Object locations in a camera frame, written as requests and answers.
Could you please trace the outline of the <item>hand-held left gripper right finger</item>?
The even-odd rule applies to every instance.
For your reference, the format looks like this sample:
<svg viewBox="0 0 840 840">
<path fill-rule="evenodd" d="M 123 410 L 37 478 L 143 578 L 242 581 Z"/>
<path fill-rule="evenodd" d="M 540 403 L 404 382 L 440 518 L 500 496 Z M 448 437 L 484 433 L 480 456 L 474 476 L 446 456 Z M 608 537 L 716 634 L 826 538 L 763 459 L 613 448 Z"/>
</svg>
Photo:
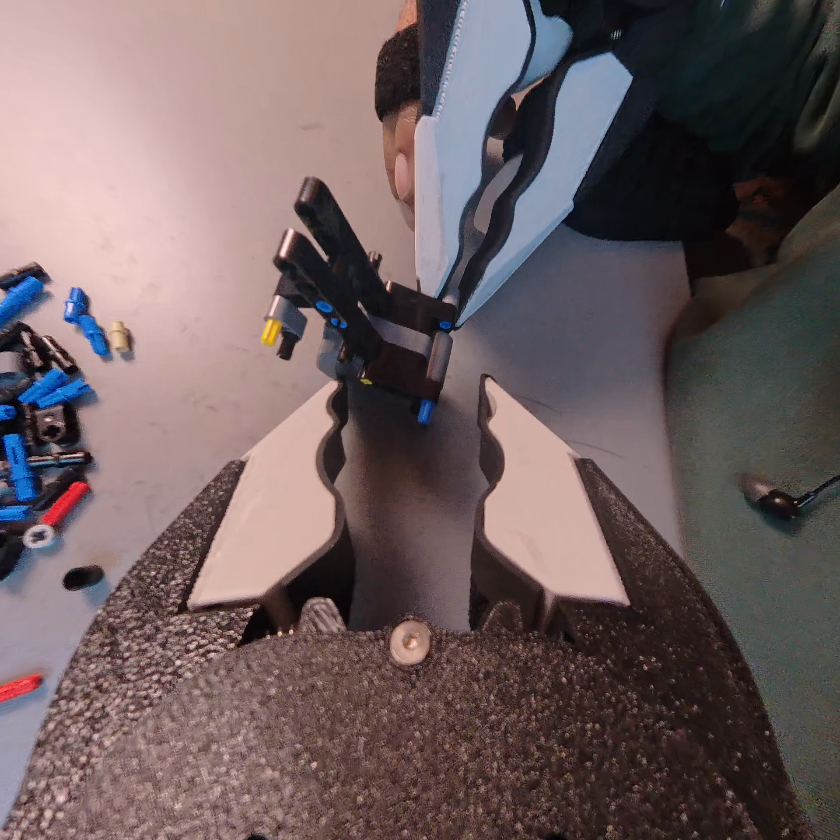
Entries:
<svg viewBox="0 0 840 840">
<path fill-rule="evenodd" d="M 517 607 L 527 631 L 563 631 L 566 606 L 629 608 L 629 592 L 585 486 L 582 459 L 490 375 L 479 382 L 473 588 Z"/>
</svg>

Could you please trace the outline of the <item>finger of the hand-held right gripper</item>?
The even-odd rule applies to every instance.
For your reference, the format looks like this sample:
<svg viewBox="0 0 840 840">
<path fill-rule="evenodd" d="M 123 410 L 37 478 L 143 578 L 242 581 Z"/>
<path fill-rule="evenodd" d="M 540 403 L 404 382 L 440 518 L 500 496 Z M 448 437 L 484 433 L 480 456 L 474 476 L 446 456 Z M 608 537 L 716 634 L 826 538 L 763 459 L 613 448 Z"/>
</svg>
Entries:
<svg viewBox="0 0 840 840">
<path fill-rule="evenodd" d="M 540 2 L 417 2 L 421 116 L 414 133 L 414 233 L 421 292 L 441 298 L 463 249 L 490 126 L 522 81 Z"/>
<path fill-rule="evenodd" d="M 518 168 L 490 210 L 459 289 L 456 327 L 491 298 L 566 218 L 633 81 L 611 51 L 564 59 L 521 102 Z"/>
</svg>

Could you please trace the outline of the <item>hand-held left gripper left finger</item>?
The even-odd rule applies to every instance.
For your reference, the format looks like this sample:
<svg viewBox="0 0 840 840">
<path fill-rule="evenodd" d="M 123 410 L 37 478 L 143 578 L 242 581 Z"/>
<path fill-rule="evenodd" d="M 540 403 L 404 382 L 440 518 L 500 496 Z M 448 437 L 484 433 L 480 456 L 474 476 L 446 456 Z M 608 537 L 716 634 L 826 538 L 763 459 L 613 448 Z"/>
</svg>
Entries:
<svg viewBox="0 0 840 840">
<path fill-rule="evenodd" d="M 188 595 L 191 612 L 257 605 L 273 624 L 297 624 L 321 597 L 348 622 L 351 540 L 335 486 L 347 421 L 347 385 L 330 382 L 248 451 Z"/>
</svg>

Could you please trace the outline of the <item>black beam frame yellow pins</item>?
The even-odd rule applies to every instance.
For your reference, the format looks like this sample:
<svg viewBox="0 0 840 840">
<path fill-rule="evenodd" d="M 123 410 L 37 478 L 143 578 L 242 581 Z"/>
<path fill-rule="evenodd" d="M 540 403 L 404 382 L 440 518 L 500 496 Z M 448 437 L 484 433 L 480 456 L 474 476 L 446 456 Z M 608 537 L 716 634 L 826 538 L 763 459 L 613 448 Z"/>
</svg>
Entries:
<svg viewBox="0 0 840 840">
<path fill-rule="evenodd" d="M 325 375 L 398 396 L 429 425 L 448 371 L 458 298 L 384 281 L 382 256 L 364 249 L 319 178 L 303 180 L 294 210 L 313 240 L 293 228 L 282 235 L 261 343 L 290 360 L 311 309 L 324 327 L 318 365 Z"/>
</svg>

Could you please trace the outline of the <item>pile of small building bricks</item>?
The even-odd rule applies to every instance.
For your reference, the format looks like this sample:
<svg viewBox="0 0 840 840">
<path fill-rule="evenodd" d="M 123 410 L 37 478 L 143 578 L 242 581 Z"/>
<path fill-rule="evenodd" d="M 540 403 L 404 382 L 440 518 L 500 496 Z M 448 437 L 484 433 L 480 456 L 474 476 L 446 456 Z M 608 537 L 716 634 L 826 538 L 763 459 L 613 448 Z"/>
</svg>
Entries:
<svg viewBox="0 0 840 840">
<path fill-rule="evenodd" d="M 50 282 L 37 262 L 1 276 L 2 581 L 26 553 L 52 548 L 91 494 L 78 407 L 96 394 L 64 345 L 23 320 Z"/>
</svg>

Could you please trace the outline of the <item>person's right forearm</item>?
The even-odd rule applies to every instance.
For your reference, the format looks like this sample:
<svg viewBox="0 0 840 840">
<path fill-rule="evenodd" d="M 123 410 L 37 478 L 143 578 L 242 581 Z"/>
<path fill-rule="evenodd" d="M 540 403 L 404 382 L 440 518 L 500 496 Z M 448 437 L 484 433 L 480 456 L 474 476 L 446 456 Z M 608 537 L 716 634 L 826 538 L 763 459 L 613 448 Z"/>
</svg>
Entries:
<svg viewBox="0 0 840 840">
<path fill-rule="evenodd" d="M 608 48 L 666 120 L 744 170 L 838 163 L 836 1 L 540 2 Z"/>
</svg>

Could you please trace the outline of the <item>grey desk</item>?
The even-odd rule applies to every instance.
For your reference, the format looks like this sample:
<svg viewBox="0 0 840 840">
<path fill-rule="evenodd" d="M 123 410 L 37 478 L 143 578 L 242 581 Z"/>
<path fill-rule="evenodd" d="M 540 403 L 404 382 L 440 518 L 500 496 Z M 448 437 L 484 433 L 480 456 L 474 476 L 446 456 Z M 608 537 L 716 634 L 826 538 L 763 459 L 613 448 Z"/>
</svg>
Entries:
<svg viewBox="0 0 840 840">
<path fill-rule="evenodd" d="M 260 345 L 282 233 L 323 179 L 386 278 L 415 279 L 388 187 L 375 60 L 401 2 L 2 2 L 2 271 L 49 296 L 25 320 L 83 368 L 98 469 L 51 549 L 2 583 L 2 823 L 62 671 L 142 552 L 326 379 L 310 321 L 291 361 Z M 480 376 L 593 459 L 683 553 L 662 397 L 688 300 L 679 245 L 557 228 L 455 336 L 429 428 L 351 393 L 339 476 L 360 561 L 352 625 L 419 612 L 467 627 L 484 484 Z"/>
</svg>

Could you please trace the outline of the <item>person's right hand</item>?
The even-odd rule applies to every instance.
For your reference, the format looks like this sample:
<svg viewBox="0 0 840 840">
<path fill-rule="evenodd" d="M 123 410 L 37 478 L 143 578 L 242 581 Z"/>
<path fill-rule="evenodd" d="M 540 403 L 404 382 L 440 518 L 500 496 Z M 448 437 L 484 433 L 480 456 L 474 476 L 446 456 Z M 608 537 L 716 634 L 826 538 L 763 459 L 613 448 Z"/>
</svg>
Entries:
<svg viewBox="0 0 840 840">
<path fill-rule="evenodd" d="M 415 229 L 414 139 L 420 102 L 405 102 L 382 121 L 385 174 L 399 212 L 411 231 Z"/>
</svg>

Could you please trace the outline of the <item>black earphone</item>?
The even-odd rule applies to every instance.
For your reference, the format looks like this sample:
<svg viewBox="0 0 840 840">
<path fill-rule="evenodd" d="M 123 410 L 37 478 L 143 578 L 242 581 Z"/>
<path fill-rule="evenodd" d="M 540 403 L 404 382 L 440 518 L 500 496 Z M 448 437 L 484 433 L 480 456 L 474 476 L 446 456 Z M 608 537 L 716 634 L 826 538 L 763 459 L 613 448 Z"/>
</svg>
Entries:
<svg viewBox="0 0 840 840">
<path fill-rule="evenodd" d="M 745 499 L 757 511 L 774 520 L 792 522 L 809 512 L 824 494 L 838 485 L 839 475 L 826 479 L 817 487 L 793 496 L 776 484 L 753 474 L 741 474 L 739 488 Z"/>
</svg>

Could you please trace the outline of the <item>person's torso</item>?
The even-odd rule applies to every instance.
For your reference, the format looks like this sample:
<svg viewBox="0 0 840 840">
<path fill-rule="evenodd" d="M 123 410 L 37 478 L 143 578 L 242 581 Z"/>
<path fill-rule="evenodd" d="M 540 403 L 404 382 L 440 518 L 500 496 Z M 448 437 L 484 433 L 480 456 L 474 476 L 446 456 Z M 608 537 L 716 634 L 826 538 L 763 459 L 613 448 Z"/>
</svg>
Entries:
<svg viewBox="0 0 840 840">
<path fill-rule="evenodd" d="M 836 188 L 772 264 L 697 282 L 665 378 L 686 556 L 759 684 L 818 838 L 838 838 L 838 486 L 784 522 L 740 481 L 799 496 L 838 474 L 838 343 Z"/>
</svg>

